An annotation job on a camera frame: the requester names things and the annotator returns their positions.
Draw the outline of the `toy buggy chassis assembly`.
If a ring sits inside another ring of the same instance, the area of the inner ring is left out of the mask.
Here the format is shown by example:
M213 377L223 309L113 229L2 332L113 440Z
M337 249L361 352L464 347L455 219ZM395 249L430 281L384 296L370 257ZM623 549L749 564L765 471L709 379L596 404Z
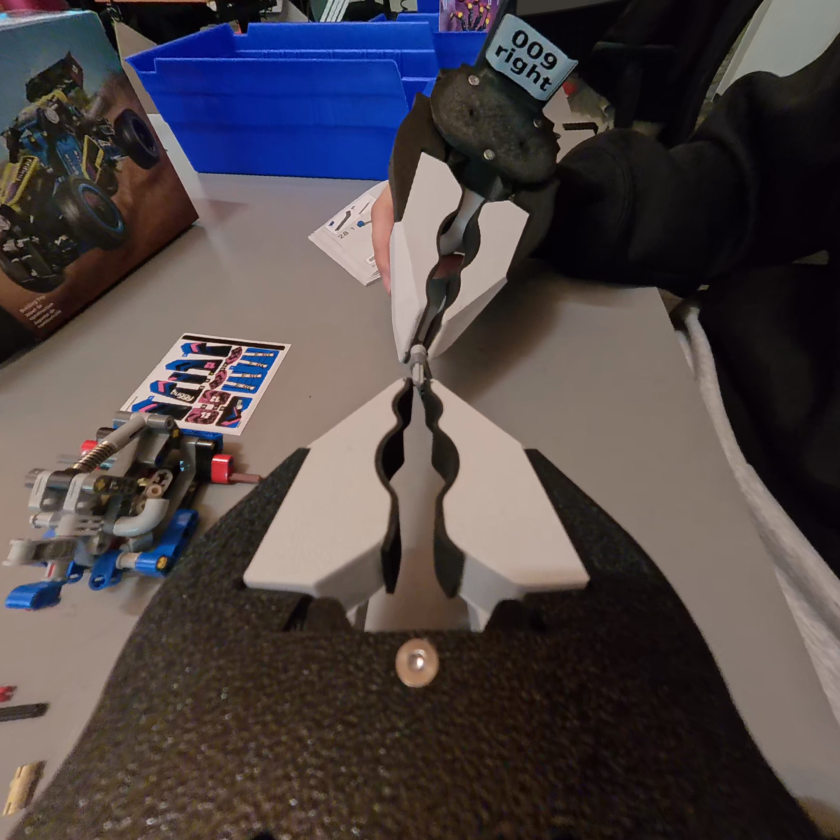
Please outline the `toy buggy chassis assembly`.
M45 571L10 591L4 605L44 610L84 579L95 592L126 574L164 579L200 520L196 493L261 480L237 469L220 433L187 431L171 414L119 412L69 465L28 473L29 523L38 535L10 542L4 565Z

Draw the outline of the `blue and pink sticker sheet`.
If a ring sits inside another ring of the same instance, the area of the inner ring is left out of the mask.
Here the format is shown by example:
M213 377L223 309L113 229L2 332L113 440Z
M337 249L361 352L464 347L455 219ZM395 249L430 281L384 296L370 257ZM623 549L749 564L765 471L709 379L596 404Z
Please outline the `blue and pink sticker sheet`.
M122 405L183 432L240 437L291 349L289 342L183 333Z

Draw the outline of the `open instruction manual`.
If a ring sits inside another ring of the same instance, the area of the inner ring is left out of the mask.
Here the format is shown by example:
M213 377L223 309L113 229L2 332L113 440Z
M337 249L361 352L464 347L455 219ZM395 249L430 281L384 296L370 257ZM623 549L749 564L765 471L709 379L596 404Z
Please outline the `open instruction manual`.
M379 182L309 235L319 247L361 285L380 281L371 236L371 210L387 182Z

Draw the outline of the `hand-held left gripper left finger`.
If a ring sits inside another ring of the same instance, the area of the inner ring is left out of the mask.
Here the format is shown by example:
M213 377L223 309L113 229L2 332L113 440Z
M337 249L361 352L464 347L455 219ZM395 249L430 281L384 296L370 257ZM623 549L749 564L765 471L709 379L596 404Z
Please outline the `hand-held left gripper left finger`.
M309 446L244 574L247 587L394 592L402 539L391 479L403 466L412 406L412 380L397 380Z

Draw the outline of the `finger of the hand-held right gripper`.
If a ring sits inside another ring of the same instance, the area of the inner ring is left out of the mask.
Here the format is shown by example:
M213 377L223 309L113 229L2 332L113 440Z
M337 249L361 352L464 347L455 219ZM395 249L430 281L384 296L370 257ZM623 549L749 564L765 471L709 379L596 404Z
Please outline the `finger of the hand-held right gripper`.
M402 217L391 237L392 328L397 358L409 361L414 346L428 355L455 282L438 274L442 256L463 243L469 219L465 189L445 161L421 153Z
M482 205L467 228L475 243L448 283L443 314L432 327L428 359L451 347L504 287L528 219L529 214L511 201Z

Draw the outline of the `black toy set box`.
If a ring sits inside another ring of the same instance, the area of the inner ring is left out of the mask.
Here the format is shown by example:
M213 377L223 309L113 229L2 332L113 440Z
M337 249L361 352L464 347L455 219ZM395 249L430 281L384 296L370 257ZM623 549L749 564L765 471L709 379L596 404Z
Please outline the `black toy set box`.
M1 130L6 362L198 214L93 12L2 15Z

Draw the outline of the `colourful printed box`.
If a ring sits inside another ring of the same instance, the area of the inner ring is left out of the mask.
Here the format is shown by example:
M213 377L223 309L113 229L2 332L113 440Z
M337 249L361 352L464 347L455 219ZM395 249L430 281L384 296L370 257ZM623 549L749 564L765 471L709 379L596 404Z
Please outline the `colourful printed box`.
M509 5L509 1L440 1L437 31L486 34L508 11Z

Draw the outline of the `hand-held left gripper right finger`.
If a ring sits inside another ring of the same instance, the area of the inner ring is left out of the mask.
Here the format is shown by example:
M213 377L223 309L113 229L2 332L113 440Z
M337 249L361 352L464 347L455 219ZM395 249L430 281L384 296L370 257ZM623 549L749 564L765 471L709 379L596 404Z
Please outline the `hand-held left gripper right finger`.
M526 449L454 392L420 390L435 500L434 569L446 596L580 590L590 577Z

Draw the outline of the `person's right hand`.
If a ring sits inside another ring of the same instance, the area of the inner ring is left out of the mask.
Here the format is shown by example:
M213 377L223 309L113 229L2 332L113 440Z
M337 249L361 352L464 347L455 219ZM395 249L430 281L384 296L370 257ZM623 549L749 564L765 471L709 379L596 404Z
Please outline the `person's right hand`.
M371 208L371 242L375 266L385 291L391 294L391 237L395 224L391 187L385 182Z

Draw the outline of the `tan plastic pin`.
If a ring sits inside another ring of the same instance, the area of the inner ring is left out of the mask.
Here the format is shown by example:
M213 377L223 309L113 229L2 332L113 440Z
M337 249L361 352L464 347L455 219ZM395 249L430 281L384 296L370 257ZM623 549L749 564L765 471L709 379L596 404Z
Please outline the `tan plastic pin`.
M33 801L42 779L46 762L36 761L16 768L10 781L2 815L13 816L24 811Z

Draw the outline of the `person's right forearm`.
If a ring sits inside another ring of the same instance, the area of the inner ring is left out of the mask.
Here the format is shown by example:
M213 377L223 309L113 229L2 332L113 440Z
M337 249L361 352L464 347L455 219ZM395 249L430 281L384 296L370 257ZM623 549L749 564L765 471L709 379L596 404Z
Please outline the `person's right forearm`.
M683 295L734 270L832 254L839 37L787 77L736 80L684 143L614 129L558 169L535 256L567 277Z

